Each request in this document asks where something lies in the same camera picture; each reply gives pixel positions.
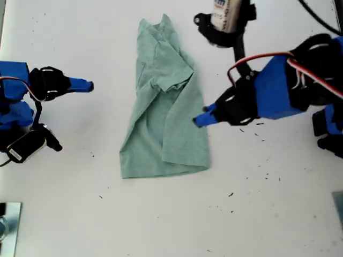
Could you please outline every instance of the green t-shirt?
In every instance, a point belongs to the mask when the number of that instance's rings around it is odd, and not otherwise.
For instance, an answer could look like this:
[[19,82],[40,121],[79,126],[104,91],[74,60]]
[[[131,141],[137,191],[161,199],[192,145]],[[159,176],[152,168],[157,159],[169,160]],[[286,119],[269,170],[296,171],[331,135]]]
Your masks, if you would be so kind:
[[145,19],[138,30],[137,100],[120,151],[123,178],[173,176],[210,167],[205,128],[192,119],[203,104],[194,63],[172,22]]

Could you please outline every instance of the white tabletop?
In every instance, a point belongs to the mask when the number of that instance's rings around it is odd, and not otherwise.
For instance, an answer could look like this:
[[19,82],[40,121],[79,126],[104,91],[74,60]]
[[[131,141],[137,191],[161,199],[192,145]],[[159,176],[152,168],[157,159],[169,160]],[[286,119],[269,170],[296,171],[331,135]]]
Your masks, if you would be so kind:
[[[247,55],[290,50],[326,31],[297,0],[255,2],[258,20],[244,37]],[[331,0],[308,2],[337,26]],[[136,98],[140,19],[158,23],[163,13],[170,16],[201,72],[205,102],[212,103],[228,87],[226,71],[234,62],[231,49],[210,46],[193,24],[212,4],[8,1],[1,60],[27,62],[30,69],[50,65],[95,84],[90,94],[43,104],[41,121],[62,152],[45,148],[0,170],[0,200],[23,203],[17,257],[342,256],[331,192],[343,190],[343,160],[317,148],[315,108],[251,124],[245,133],[225,123],[211,126],[208,171],[121,179],[118,152]],[[251,66],[258,70],[266,62]]]

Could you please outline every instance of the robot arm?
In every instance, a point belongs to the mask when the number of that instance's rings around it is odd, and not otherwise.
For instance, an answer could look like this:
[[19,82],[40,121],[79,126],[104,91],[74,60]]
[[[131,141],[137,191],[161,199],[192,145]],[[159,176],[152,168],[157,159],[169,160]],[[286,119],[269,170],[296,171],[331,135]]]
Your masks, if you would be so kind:
[[[68,78],[53,67],[33,69],[29,73],[26,63],[0,62],[0,151],[16,163],[25,162],[45,144],[61,151],[62,146],[52,131],[39,123],[42,102],[67,93],[89,93],[93,89],[92,82]],[[34,111],[22,101],[27,92],[36,105],[34,119]]]
[[[313,117],[315,136],[326,135],[318,145],[343,157],[343,150],[338,147],[339,140],[343,142],[343,76],[339,69],[343,63],[343,37],[332,39],[319,34],[292,51],[244,58],[242,36],[248,20],[256,18],[256,10],[249,0],[237,1],[242,4],[237,10],[240,15],[234,31],[218,28],[212,21],[213,15],[195,17],[199,31],[211,43],[234,47],[237,63],[228,71],[233,86],[205,107],[204,113],[193,119],[194,123],[198,127],[219,122],[242,126],[256,118],[280,119],[305,112],[310,105],[323,105],[325,110]],[[247,64],[267,56],[274,57],[260,72]],[[234,68],[241,75],[236,82],[230,75]]]

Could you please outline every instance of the black cable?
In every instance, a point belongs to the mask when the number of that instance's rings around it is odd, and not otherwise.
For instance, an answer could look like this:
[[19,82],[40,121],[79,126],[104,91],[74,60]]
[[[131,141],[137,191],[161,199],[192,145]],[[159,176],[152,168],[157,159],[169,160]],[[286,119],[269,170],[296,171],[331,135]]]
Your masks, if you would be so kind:
[[331,31],[332,33],[335,33],[339,36],[343,36],[343,33],[341,31],[338,31],[337,29],[331,27],[329,24],[327,24],[325,21],[323,21],[316,13],[305,3],[304,0],[298,0],[299,3],[308,11],[308,13],[317,21],[319,22],[324,28]]
[[7,164],[9,164],[12,160],[8,159],[7,161],[5,161],[3,164],[0,164],[0,168],[3,166],[6,166]]

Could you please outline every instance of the red wire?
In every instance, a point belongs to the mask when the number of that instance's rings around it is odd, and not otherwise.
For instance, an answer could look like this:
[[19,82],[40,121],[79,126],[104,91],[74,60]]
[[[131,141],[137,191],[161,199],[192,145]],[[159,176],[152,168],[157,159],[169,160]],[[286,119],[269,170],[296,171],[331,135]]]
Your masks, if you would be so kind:
[[298,69],[300,72],[306,74],[307,76],[309,76],[311,79],[313,79],[314,81],[317,81],[321,86],[323,86],[324,88],[326,88],[327,90],[331,91],[333,94],[335,94],[336,96],[340,97],[341,99],[343,99],[343,93],[339,90],[337,90],[335,87],[331,86],[329,83],[327,83],[324,79],[316,76],[313,72],[311,72],[310,70],[306,69],[305,67],[301,66],[300,64],[298,64],[297,62],[295,62],[293,59],[289,58],[287,60],[287,62],[292,66],[295,67],[296,69]]
[[290,57],[294,57],[294,55],[291,52],[271,52],[268,54],[260,54],[260,55],[253,55],[253,56],[249,56],[249,57],[245,57],[240,59],[238,62],[236,62],[234,64],[234,66],[232,66],[229,70],[228,70],[228,76],[229,76],[229,80],[231,81],[232,85],[235,87],[236,83],[235,80],[233,79],[233,77],[231,76],[231,70],[233,70],[234,68],[236,68],[237,66],[239,66],[242,63],[246,63],[248,61],[251,60],[255,60],[255,59],[259,59],[259,58],[264,58],[264,57],[271,57],[271,56],[277,56],[277,55],[283,55],[283,56],[290,56]]

